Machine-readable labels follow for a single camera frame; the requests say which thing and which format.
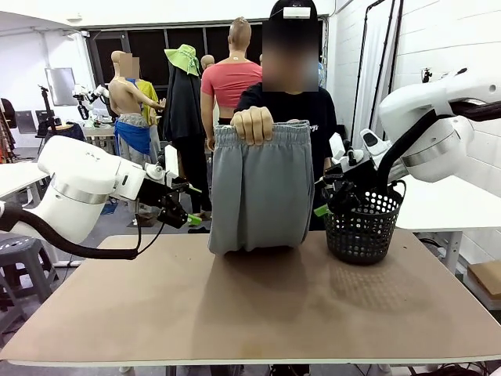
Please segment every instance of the finger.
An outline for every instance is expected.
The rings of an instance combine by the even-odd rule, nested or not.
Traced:
[[[261,110],[255,108],[250,113],[252,117],[252,134],[254,136],[254,144],[263,144],[263,119],[261,118]]]
[[[254,144],[254,134],[252,133],[252,111],[255,111],[253,107],[251,107],[248,111],[242,111],[243,130],[245,131],[245,140],[247,145]]]
[[[241,112],[236,112],[233,115],[232,120],[229,122],[230,125],[235,127],[236,134],[241,138],[245,139],[245,131],[243,130],[243,119],[242,119],[242,113]]]
[[[269,141],[273,137],[273,117],[268,108],[261,108],[261,119],[263,121],[263,135]]]

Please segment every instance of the black cap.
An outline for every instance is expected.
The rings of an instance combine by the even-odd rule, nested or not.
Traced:
[[[309,19],[284,19],[287,7],[310,8]],[[318,48],[318,15],[312,0],[279,0],[273,6],[269,20],[263,23],[263,42],[288,49]]]

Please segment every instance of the gray plastic stool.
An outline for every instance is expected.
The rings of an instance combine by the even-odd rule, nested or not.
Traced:
[[[2,318],[0,319],[0,346],[3,346],[3,344],[4,344],[2,334],[18,318],[21,318],[25,321],[28,319],[27,314],[23,311],[23,308],[21,307],[21,305],[17,301],[16,296],[14,296],[12,289],[7,284],[7,281],[5,280],[3,275],[0,274],[0,295],[3,295],[4,290],[5,290],[7,299],[4,299],[3,297],[0,299],[0,307],[5,308],[7,310],[7,313],[2,315]]]
[[[5,278],[9,280],[9,274],[12,272],[16,274],[14,277],[28,274],[33,284],[33,287],[15,290],[14,295],[17,298],[36,294],[40,303],[43,303],[51,295],[50,284],[56,277],[56,270],[51,265],[49,275],[45,276],[38,258],[40,253],[43,254],[42,260],[47,259],[41,241],[33,237],[15,237],[0,241],[0,267],[4,269]],[[24,269],[17,269],[17,263],[24,264]]]

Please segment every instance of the cardboard box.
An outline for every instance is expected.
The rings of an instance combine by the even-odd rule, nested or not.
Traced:
[[[473,277],[492,299],[501,299],[501,261],[470,265],[468,276]]]

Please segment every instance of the folded gray garment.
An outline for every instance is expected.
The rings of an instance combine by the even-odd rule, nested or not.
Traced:
[[[248,146],[228,125],[214,135],[211,252],[302,243],[315,194],[309,123],[274,124],[262,146]]]

